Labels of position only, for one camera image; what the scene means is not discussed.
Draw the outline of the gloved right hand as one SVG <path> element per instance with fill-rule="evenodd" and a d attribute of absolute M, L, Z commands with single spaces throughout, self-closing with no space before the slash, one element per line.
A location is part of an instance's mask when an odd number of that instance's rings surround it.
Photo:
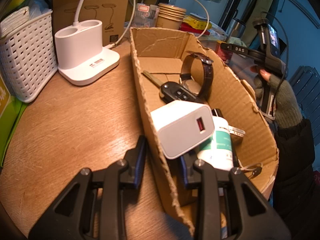
<path fill-rule="evenodd" d="M 257 73 L 257 76 L 255 76 L 253 80 L 257 100 L 263 97 L 263 81 L 266 81 L 267 85 L 272 89 L 277 89 L 280 84 L 280 78 L 261 67 L 251 67 L 251 71 Z M 279 129 L 291 128 L 301 123 L 303 116 L 300 112 L 293 89 L 286 80 L 281 83 L 275 101 L 275 122 Z"/>

